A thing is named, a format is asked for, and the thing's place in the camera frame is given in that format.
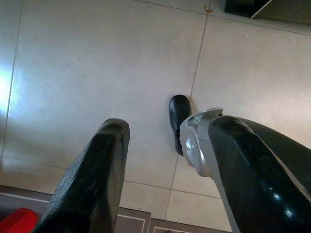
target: tile floor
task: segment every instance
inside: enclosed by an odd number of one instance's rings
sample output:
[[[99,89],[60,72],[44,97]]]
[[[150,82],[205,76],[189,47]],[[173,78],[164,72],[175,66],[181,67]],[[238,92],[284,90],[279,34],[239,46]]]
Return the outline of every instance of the tile floor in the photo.
[[[53,193],[100,124],[122,118],[121,206],[230,231],[213,181],[174,151],[168,102],[191,96],[194,112],[222,106],[311,148],[311,26],[223,6],[0,0],[0,184]]]

